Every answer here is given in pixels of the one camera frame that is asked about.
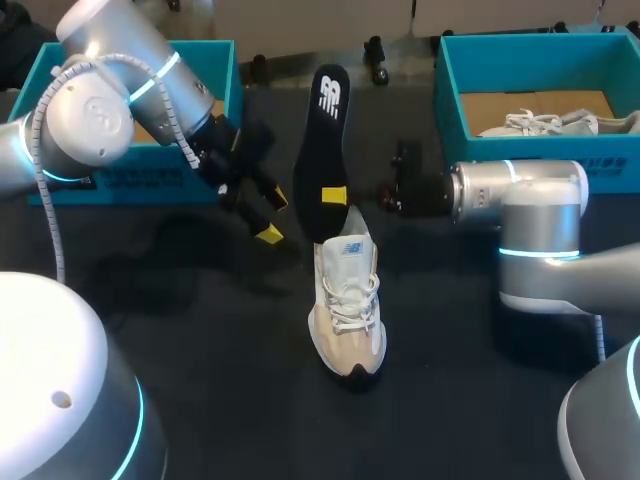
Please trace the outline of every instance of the white sneaker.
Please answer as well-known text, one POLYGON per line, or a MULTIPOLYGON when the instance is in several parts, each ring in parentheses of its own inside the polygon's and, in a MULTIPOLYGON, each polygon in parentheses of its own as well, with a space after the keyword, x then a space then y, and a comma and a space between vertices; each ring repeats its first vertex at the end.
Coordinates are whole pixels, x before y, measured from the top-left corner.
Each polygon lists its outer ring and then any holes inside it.
POLYGON ((563 117, 534 116, 530 110, 509 114, 503 127, 490 128, 480 137, 538 137, 544 135, 592 136, 640 133, 640 111, 625 118, 598 117, 589 110, 577 110, 563 117))
POLYGON ((325 365, 354 381, 382 365, 387 335, 380 321, 378 251, 356 207, 340 236, 314 245, 316 304, 309 331, 325 365))
POLYGON ((509 114, 503 127, 490 128, 479 137, 539 137, 545 135, 597 135, 597 117, 586 110, 575 118, 557 115, 534 115, 522 109, 522 114, 509 114))
POLYGON ((625 118, 597 117, 589 110, 578 110, 562 117, 565 125, 563 134, 580 135, 580 130, 574 131, 573 126, 579 125, 584 119, 589 119, 588 121, 592 123, 593 135, 640 133, 640 110, 632 112, 625 118))

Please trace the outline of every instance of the teal box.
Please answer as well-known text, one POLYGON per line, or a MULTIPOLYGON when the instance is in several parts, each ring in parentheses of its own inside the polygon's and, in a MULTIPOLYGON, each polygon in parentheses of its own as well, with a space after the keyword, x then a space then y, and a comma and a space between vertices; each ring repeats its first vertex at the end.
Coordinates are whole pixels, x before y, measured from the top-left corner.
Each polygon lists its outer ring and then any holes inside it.
POLYGON ((640 49, 626 33, 443 37, 434 103, 447 163, 576 160, 591 192, 640 192, 640 135, 470 135, 460 94, 549 90, 602 90, 614 115, 625 117, 640 110, 640 49))
MULTIPOLYGON (((224 99, 224 112, 240 126, 243 89, 232 41, 176 41, 171 46, 213 93, 224 99)), ((14 120, 29 112, 51 83, 51 69, 62 65, 64 50, 58 43, 40 50, 24 88, 11 112, 14 120)), ((215 203, 217 192, 187 164, 177 145, 133 144, 112 167, 96 171, 88 181, 70 183, 53 193, 56 205, 166 205, 215 203)), ((41 204, 31 195, 31 204, 41 204)))

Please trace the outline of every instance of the new balance logo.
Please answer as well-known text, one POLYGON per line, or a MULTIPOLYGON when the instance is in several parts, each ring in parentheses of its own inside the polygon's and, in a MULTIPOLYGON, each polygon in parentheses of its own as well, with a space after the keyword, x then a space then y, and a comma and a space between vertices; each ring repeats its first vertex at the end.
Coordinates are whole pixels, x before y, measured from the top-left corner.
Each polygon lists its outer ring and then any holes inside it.
POLYGON ((340 103, 340 84, 325 75, 320 82, 320 93, 322 97, 320 97, 318 105, 337 120, 338 104, 340 103))
POLYGON ((357 255, 362 253, 362 242, 347 243, 342 249, 342 255, 357 255))

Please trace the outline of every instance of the insole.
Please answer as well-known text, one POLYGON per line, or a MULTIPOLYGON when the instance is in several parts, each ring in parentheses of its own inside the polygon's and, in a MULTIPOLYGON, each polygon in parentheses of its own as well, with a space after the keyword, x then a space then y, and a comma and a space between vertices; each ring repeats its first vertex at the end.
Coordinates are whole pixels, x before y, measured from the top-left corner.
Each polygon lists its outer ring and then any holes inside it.
POLYGON ((349 213, 342 139, 350 82, 339 65, 323 65, 313 77, 307 125, 293 170, 298 222, 314 243, 336 237, 349 213))

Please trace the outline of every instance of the white cable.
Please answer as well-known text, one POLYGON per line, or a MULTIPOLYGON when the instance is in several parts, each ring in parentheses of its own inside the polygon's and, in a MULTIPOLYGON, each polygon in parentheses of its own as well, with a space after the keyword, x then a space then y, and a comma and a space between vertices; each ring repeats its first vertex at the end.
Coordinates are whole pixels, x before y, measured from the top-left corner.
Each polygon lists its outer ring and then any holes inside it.
POLYGON ((44 174, 42 163, 40 162, 40 138, 42 136, 42 122, 45 118, 47 108, 49 106, 49 103, 53 99, 53 96, 64 86, 64 84, 86 70, 91 70, 94 68, 100 69, 101 65, 99 62, 110 60, 133 65, 134 67, 143 70, 152 78, 154 83, 158 86, 158 91, 160 92, 160 95, 164 102, 165 109, 167 111, 167 117, 169 119, 169 124, 171 125, 171 129, 173 130, 173 133, 175 135, 176 143, 182 150, 182 153, 189 162, 191 168, 197 169, 200 166, 200 159, 193 152, 193 150, 187 143, 184 134, 182 133, 182 128, 180 128, 180 124, 178 123, 175 112, 173 110, 173 104, 171 103, 171 99, 169 98, 169 94, 167 93, 162 79, 158 77, 156 72, 142 60, 121 53, 103 55, 97 59, 83 57, 82 61, 73 64, 71 67, 65 69, 62 73, 60 73, 47 87, 45 92, 42 94, 42 97, 40 97, 40 100, 38 101, 38 104, 35 108, 33 120, 31 122, 30 150, 31 157, 33 158, 33 166, 35 168, 38 191, 40 192, 40 197, 42 198, 42 205, 47 216, 49 231, 51 232, 51 240, 53 241, 53 251, 56 257, 56 279, 60 283, 65 282, 64 250, 62 248, 62 239, 60 237, 60 229, 58 227, 56 211, 53 207, 49 187, 47 186, 47 178, 44 174))
POLYGON ((604 328, 602 326, 602 317, 600 315, 594 315, 593 319, 596 324, 596 347, 598 348, 598 361, 602 363, 607 359, 607 352, 604 348, 604 328))

